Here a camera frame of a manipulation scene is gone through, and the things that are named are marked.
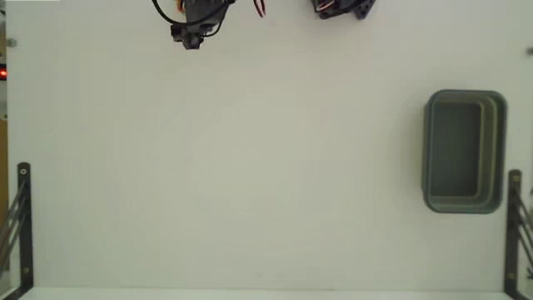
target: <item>screw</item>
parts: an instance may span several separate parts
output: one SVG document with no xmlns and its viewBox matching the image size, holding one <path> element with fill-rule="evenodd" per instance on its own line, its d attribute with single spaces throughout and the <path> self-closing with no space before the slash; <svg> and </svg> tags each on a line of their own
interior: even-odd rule
<svg viewBox="0 0 533 300">
<path fill-rule="evenodd" d="M 14 38 L 8 38 L 6 39 L 6 46 L 10 47 L 10 48 L 14 48 L 17 46 L 17 40 L 14 39 Z"/>
</svg>

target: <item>black robotic part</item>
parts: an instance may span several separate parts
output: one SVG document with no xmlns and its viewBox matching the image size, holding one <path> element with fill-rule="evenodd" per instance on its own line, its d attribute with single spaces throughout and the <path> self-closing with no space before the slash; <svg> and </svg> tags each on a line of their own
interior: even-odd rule
<svg viewBox="0 0 533 300">
<path fill-rule="evenodd" d="M 364 20 L 374 6 L 375 2 L 376 0 L 366 0 L 365 2 L 361 3 L 361 5 L 354 8 L 353 12 L 356 14 L 357 20 Z"/>
<path fill-rule="evenodd" d="M 224 2 L 224 0 L 183 0 L 187 21 L 191 22 L 203 19 L 206 15 L 209 15 L 223 5 Z M 224 19 L 226 12 L 227 8 L 222 9 L 212 17 L 191 26 L 172 24 L 170 26 L 170 32 L 174 42 L 182 43 L 183 47 L 187 50 L 199 49 L 204 41 L 204 37 Z"/>
<path fill-rule="evenodd" d="M 311 0 L 313 6 L 316 8 L 323 0 Z M 333 18 L 344 13 L 354 12 L 358 20 L 364 20 L 371 11 L 376 0 L 336 0 L 336 3 L 328 9 L 317 12 L 321 19 Z"/>
<path fill-rule="evenodd" d="M 203 43 L 203 35 L 195 32 L 189 32 L 187 27 L 172 24 L 170 26 L 170 33 L 174 42 L 182 43 L 187 50 L 199 49 L 200 44 Z"/>
</svg>

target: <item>black metal bracket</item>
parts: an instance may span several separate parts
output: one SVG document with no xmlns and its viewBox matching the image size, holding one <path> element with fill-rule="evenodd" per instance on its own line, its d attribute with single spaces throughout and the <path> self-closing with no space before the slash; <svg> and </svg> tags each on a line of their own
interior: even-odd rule
<svg viewBox="0 0 533 300">
<path fill-rule="evenodd" d="M 531 243 L 531 235 L 528 231 L 528 225 L 521 216 L 521 209 L 524 210 L 526 219 L 529 214 L 521 199 L 522 172 L 520 170 L 511 170 L 509 172 L 509 183 L 507 190 L 507 231 L 506 231 L 506 265 L 504 278 L 505 293 L 515 300 L 528 300 L 518 291 L 518 251 L 519 244 L 524 247 L 528 259 L 531 261 L 531 255 L 526 245 L 526 240 L 521 234 L 521 228 L 526 233 L 528 241 Z"/>
<path fill-rule="evenodd" d="M 20 287 L 10 293 L 4 300 L 15 300 L 33 288 L 33 238 L 32 238 L 32 182 L 30 165 L 21 162 L 17 166 L 18 190 L 7 212 L 6 223 L 0 232 L 2 241 L 2 259 L 0 276 L 8 264 L 12 249 L 18 239 L 20 247 Z"/>
</svg>

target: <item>orange wire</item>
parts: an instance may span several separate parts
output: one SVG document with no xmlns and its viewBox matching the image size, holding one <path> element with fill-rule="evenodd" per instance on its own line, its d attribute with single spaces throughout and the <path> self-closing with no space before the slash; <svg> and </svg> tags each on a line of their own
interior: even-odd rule
<svg viewBox="0 0 533 300">
<path fill-rule="evenodd" d="M 180 13 L 185 12 L 185 8 L 183 7 L 182 1 L 183 0 L 176 0 L 177 11 Z"/>
</svg>

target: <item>gray plastic container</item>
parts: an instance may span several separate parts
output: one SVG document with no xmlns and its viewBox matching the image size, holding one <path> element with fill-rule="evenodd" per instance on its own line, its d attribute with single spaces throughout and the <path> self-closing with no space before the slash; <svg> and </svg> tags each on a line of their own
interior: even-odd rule
<svg viewBox="0 0 533 300">
<path fill-rule="evenodd" d="M 501 204 L 506 100 L 444 90 L 426 105 L 422 189 L 437 213 L 493 213 Z"/>
</svg>

